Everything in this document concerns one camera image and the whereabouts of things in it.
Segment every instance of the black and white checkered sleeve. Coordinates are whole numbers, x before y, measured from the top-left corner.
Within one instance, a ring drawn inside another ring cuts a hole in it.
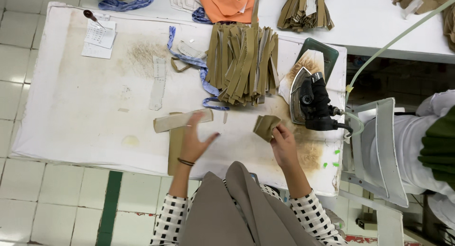
[[[187,219],[187,207],[188,198],[166,195],[163,207],[157,213],[150,246],[178,245],[179,232]]]
[[[290,199],[290,202],[300,224],[311,236],[327,246],[348,245],[335,230],[313,191],[302,198]]]

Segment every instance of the worker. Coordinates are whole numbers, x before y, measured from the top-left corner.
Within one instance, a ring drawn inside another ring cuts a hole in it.
[[[158,210],[151,246],[347,245],[310,187],[299,165],[294,136],[282,124],[273,129],[271,146],[293,198],[292,209],[277,191],[258,186],[237,161],[224,180],[208,172],[188,199],[192,166],[220,136],[214,133],[205,142],[198,140],[196,127],[202,116],[194,114],[186,126],[180,162]]]
[[[437,192],[428,199],[436,217],[455,229],[455,90],[425,99],[415,115],[394,116],[395,153],[406,192]],[[362,133],[362,159],[373,182],[378,172],[375,120]]]

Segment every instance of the black bracelet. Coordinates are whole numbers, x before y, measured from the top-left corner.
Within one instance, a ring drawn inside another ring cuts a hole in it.
[[[185,160],[182,160],[182,159],[180,159],[180,157],[177,158],[177,160],[178,160],[179,162],[181,162],[181,163],[183,163],[183,164],[186,164],[186,165],[189,165],[189,166],[193,166],[193,165],[194,165],[194,163],[188,162],[188,161],[185,161]]]

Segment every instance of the white table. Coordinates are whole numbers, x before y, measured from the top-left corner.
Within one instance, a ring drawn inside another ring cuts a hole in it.
[[[167,64],[167,80],[162,108],[148,108],[153,78],[152,64],[135,58],[151,55],[169,62],[169,26],[176,26],[174,42],[195,41],[197,50],[208,49],[211,25],[167,19],[152,20],[137,15],[110,13],[117,22],[117,36],[111,59],[81,56],[87,19],[82,10],[56,3],[48,10],[37,63],[13,155],[47,161],[99,166],[113,170],[166,175],[169,133],[155,133],[153,120],[170,112],[201,109],[209,94],[202,88],[198,70],[177,73]],[[285,75],[293,66],[304,39],[280,37],[278,73]],[[331,104],[344,103],[346,49],[336,47],[340,56],[328,81]],[[233,161],[241,161],[259,180],[287,188],[269,143],[252,130],[258,115],[277,115],[296,136],[300,160],[315,191],[325,196],[338,194],[343,131],[315,132],[294,125],[289,107],[281,96],[271,95],[265,104],[232,107],[226,124],[224,112],[213,111],[214,121],[200,124],[203,139],[214,131],[222,135],[200,158],[191,177],[201,179],[207,171],[223,177]],[[137,146],[122,144],[133,135]]]
[[[100,0],[84,0],[83,6],[98,8]],[[259,23],[277,30],[277,21],[286,0],[260,0]],[[294,33],[280,30],[281,36],[311,37],[322,43],[345,46],[349,54],[373,55],[426,14],[402,16],[399,5],[391,0],[325,0],[335,27],[328,31],[316,28]],[[170,6],[170,0],[155,0],[150,6],[127,13],[155,18],[173,18],[191,21],[191,15]],[[455,53],[447,46],[442,34],[442,14],[438,14],[403,37],[380,57],[403,58],[419,61],[455,63]]]

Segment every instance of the orange cloth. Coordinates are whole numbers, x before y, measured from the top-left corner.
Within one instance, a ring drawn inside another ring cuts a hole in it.
[[[201,0],[202,6],[212,22],[236,21],[251,23],[254,0]],[[247,4],[245,12],[240,9]]]

